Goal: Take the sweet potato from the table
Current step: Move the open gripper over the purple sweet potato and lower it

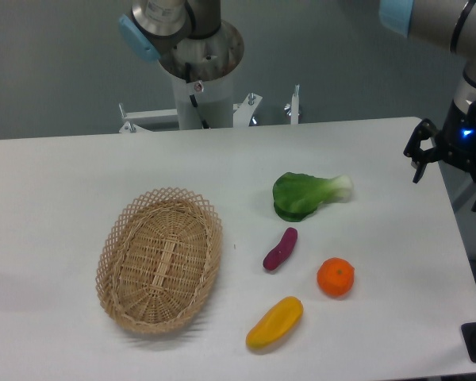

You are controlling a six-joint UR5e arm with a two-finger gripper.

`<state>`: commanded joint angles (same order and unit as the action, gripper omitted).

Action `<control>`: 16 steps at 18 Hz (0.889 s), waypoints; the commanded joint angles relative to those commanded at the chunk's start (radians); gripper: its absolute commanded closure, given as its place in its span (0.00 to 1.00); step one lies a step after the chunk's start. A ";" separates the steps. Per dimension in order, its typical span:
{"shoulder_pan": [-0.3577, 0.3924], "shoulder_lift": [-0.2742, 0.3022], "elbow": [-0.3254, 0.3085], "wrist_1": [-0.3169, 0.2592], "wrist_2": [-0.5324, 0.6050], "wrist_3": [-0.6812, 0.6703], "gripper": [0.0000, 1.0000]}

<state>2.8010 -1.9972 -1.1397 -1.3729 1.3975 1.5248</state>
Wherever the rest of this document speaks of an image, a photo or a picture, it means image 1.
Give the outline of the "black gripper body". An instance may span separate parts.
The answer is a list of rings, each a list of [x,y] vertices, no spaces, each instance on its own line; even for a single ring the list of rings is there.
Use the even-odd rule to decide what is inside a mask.
[[[453,102],[443,128],[434,138],[436,160],[456,167],[476,179],[476,99],[461,110]]]

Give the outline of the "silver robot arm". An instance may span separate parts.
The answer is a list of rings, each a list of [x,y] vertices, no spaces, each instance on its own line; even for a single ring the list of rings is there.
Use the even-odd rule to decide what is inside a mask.
[[[476,1],[382,1],[378,14],[381,23],[395,33],[465,58],[442,128],[422,120],[404,154],[416,170],[415,183],[428,164],[443,161],[468,173],[476,185]],[[476,211],[476,199],[471,209]]]

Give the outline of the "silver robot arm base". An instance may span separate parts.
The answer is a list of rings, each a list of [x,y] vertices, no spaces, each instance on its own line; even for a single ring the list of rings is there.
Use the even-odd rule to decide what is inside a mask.
[[[222,19],[220,1],[133,1],[118,28],[136,56],[188,83],[221,79],[244,56],[243,37]]]

